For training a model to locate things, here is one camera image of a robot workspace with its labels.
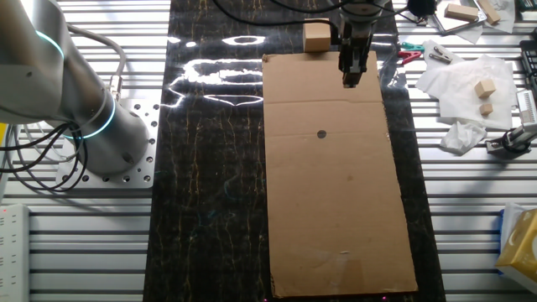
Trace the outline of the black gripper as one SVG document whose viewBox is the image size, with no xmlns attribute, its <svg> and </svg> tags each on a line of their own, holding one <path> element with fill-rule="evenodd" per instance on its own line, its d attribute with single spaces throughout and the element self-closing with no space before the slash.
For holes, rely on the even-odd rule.
<svg viewBox="0 0 537 302">
<path fill-rule="evenodd" d="M 338 46 L 339 69 L 344 86 L 356 87 L 367 71 L 368 51 L 374 33 L 374 23 L 341 23 Z"/>
</svg>

